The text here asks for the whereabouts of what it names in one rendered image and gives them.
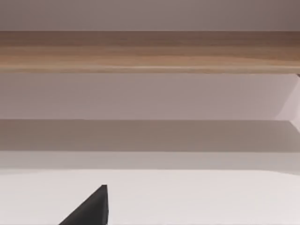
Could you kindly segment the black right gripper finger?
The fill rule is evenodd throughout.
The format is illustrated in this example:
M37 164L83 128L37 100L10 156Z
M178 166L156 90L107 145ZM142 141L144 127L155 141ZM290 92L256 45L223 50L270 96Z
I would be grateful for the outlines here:
M59 225L108 225L107 185L101 185Z

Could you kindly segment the wooden shelf board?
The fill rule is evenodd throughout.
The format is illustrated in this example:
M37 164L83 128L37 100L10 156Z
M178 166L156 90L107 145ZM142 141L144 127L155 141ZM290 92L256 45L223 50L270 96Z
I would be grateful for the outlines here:
M300 74L300 31L0 31L0 72Z

